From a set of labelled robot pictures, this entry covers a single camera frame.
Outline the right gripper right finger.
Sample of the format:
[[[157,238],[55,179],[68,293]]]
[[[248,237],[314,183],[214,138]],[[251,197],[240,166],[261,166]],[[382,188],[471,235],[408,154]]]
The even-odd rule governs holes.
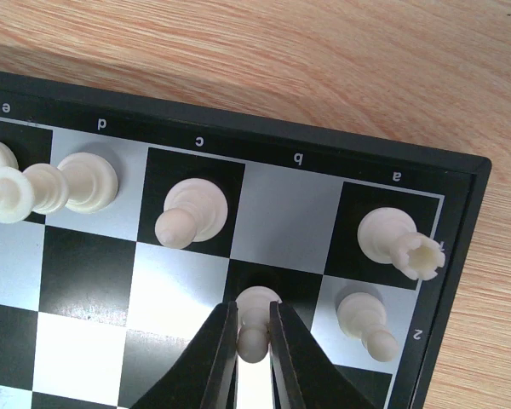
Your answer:
[[[270,303],[270,357],[276,408],[372,408],[334,367],[296,311]]]

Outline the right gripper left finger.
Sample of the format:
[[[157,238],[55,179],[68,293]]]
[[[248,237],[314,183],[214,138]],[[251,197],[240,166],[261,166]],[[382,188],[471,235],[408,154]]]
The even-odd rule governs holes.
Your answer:
[[[214,307],[172,367],[134,408],[226,408],[237,356],[238,308]]]

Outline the white chess pawn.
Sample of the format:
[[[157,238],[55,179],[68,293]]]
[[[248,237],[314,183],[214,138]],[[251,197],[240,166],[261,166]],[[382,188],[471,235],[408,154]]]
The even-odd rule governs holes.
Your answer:
[[[270,303],[282,302],[280,296],[265,286],[251,286],[237,299],[239,357],[251,364],[265,358],[269,348]]]
[[[388,316],[383,303],[365,292],[344,297],[336,311],[341,330],[358,338],[376,361],[392,361],[399,352],[399,344],[388,329]]]

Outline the white chess rook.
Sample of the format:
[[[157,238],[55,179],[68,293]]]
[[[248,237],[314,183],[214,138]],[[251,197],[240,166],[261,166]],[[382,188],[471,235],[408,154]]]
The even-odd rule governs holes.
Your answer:
[[[397,208],[367,213],[358,226],[357,240],[373,262],[391,264],[412,280],[431,280],[445,265],[440,244],[418,232],[414,220]]]

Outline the white chess bishop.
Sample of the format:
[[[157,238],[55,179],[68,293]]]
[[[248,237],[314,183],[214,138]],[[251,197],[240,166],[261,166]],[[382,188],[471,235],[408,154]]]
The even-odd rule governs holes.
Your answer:
[[[154,232],[162,246],[183,249],[215,237],[223,229],[227,215],[227,199],[218,186],[205,179],[189,178],[176,183],[167,193]]]

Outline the white chess king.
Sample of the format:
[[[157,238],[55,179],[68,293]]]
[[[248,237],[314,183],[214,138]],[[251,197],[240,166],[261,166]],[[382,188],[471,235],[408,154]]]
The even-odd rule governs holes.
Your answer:
[[[118,193],[112,165],[93,153],[73,153],[58,166],[33,164],[24,171],[0,167],[0,222],[16,223],[67,208],[92,214],[106,208]]]

